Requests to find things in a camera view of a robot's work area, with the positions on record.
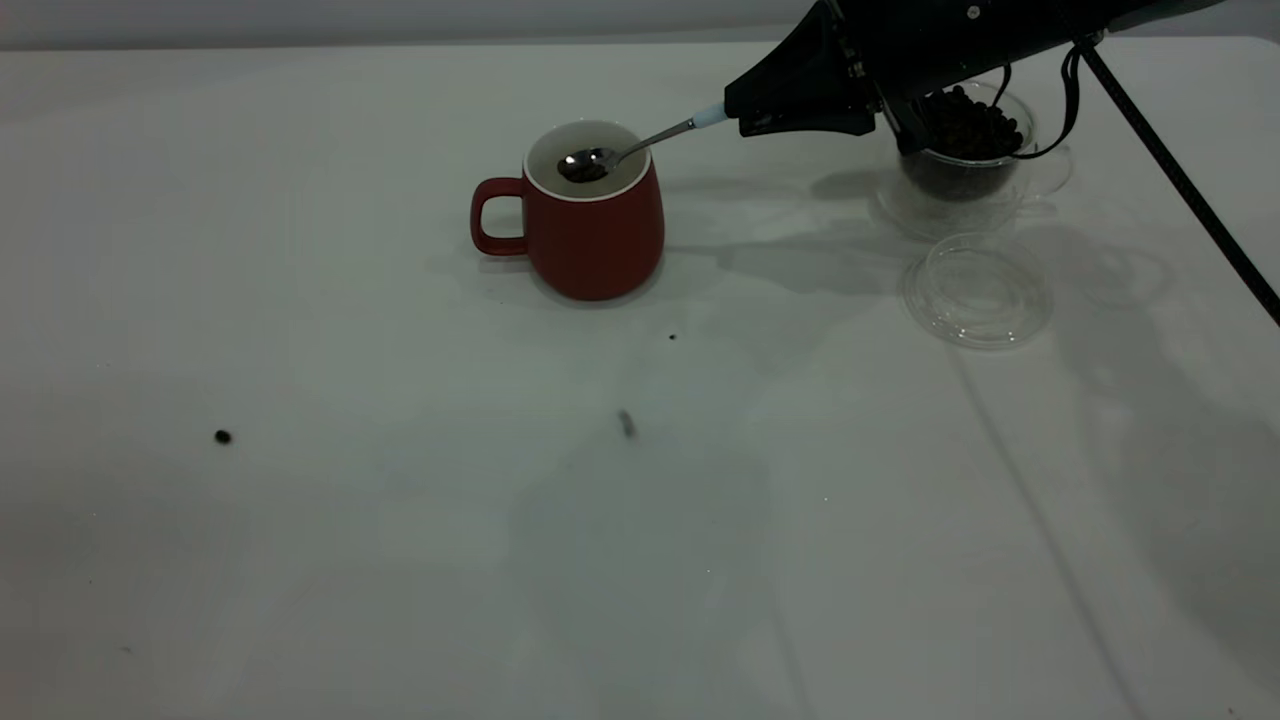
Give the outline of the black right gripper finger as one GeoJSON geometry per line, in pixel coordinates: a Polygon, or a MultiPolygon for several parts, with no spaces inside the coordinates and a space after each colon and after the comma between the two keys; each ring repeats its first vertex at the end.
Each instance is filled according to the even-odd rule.
{"type": "Polygon", "coordinates": [[[864,136],[876,129],[876,114],[867,108],[788,106],[742,109],[739,132],[744,138],[797,132],[864,136]]]}
{"type": "Polygon", "coordinates": [[[836,3],[817,3],[753,68],[724,88],[732,119],[867,119],[868,99],[836,3]]]}

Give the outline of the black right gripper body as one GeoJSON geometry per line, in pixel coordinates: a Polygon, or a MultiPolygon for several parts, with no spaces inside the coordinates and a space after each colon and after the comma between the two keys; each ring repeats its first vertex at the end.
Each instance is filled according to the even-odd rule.
{"type": "Polygon", "coordinates": [[[1102,29],[1111,1],[841,1],[851,56],[829,100],[919,97],[1102,29]]]}

